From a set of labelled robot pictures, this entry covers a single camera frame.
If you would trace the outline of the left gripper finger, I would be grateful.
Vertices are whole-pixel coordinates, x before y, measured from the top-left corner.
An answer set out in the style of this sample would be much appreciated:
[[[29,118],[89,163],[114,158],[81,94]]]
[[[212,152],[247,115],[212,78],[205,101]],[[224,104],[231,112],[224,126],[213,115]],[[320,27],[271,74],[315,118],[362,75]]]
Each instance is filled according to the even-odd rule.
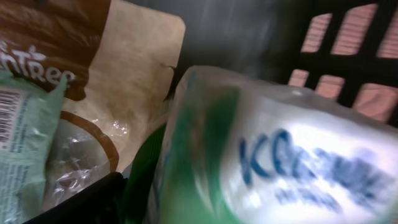
[[[120,201],[125,185],[122,174],[112,172],[24,224],[119,223]]]

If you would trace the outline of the green tissue pack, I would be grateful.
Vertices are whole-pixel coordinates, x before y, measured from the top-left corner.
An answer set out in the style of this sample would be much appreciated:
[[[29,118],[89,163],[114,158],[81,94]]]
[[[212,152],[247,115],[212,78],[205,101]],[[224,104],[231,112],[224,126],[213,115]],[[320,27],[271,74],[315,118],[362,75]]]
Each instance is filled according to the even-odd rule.
[[[396,223],[397,130],[312,90],[189,68],[122,223]]]

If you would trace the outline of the brown snack pouch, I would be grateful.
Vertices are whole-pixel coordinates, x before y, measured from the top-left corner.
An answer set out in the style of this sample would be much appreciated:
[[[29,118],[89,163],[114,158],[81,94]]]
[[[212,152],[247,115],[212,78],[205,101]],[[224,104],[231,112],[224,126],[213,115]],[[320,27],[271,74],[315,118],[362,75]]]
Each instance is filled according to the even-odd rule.
[[[1,2],[1,72],[47,92],[67,79],[40,213],[129,167],[163,117],[184,33],[127,1]]]

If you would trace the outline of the mint green snack bar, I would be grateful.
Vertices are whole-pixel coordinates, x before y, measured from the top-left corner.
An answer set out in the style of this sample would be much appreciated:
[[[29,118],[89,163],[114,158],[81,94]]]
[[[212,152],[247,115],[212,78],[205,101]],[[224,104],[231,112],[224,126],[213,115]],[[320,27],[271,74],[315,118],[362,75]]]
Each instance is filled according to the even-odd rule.
[[[40,214],[66,88],[65,77],[47,92],[1,72],[1,223],[24,223]]]

